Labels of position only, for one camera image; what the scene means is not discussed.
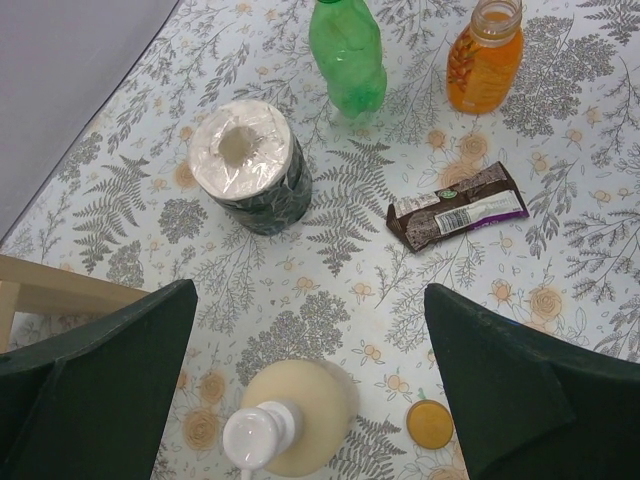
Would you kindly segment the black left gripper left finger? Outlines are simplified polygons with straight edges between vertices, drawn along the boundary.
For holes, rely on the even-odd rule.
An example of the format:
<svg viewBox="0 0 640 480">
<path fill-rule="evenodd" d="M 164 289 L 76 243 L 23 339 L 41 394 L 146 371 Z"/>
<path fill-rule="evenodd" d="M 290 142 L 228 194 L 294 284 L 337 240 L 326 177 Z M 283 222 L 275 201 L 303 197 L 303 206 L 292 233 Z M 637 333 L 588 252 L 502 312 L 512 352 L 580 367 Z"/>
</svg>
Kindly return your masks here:
<svg viewBox="0 0 640 480">
<path fill-rule="evenodd" d="M 197 302 L 178 280 L 2 354 L 2 478 L 150 478 Z"/>
</svg>

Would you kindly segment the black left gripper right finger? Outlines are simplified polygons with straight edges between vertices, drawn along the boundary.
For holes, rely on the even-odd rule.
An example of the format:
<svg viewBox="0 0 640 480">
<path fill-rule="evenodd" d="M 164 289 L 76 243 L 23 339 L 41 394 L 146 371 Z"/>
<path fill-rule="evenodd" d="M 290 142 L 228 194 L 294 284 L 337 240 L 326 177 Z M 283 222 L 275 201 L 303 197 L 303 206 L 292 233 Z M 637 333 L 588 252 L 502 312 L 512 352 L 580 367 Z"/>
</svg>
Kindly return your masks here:
<svg viewBox="0 0 640 480">
<path fill-rule="evenodd" d="M 424 313 L 470 478 L 638 478 L 638 364 L 440 284 L 425 289 Z"/>
</svg>

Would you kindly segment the orange bottle cap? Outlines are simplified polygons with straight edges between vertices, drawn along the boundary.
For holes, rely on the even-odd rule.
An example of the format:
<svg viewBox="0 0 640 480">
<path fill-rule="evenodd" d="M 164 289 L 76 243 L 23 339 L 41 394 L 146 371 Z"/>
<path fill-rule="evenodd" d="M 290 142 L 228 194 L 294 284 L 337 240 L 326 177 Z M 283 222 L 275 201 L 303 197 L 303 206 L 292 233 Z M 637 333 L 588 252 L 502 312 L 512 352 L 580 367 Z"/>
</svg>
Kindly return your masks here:
<svg viewBox="0 0 640 480">
<path fill-rule="evenodd" d="M 421 400 L 413 404 L 406 415 L 406 427 L 417 445 L 430 450 L 445 447 L 454 433 L 449 410 L 433 400 Z"/>
</svg>

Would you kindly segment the orange juice bottle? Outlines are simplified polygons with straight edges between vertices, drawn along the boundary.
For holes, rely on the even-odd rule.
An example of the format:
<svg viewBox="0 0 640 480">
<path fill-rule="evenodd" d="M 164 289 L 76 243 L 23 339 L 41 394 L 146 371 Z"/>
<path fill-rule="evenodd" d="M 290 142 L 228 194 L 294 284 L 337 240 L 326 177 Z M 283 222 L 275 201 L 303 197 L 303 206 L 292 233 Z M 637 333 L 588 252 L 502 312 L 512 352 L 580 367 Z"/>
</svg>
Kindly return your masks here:
<svg viewBox="0 0 640 480">
<path fill-rule="evenodd" d="M 447 59 L 447 96 L 455 110 L 480 115 L 503 103 L 523 56 L 521 22 L 520 1 L 476 4 Z"/>
</svg>

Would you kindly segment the green plastic bottle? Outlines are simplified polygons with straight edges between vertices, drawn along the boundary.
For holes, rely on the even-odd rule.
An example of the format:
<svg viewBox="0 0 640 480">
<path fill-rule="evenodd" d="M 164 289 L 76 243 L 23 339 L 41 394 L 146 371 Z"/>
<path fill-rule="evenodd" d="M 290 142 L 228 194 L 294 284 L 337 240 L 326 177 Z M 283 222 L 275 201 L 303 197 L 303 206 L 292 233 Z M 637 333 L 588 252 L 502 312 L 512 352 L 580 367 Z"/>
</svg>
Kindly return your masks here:
<svg viewBox="0 0 640 480">
<path fill-rule="evenodd" d="M 317 1 L 309 46 L 329 99 L 344 116 L 355 119 L 380 109 L 387 73 L 380 29 L 365 1 Z"/>
</svg>

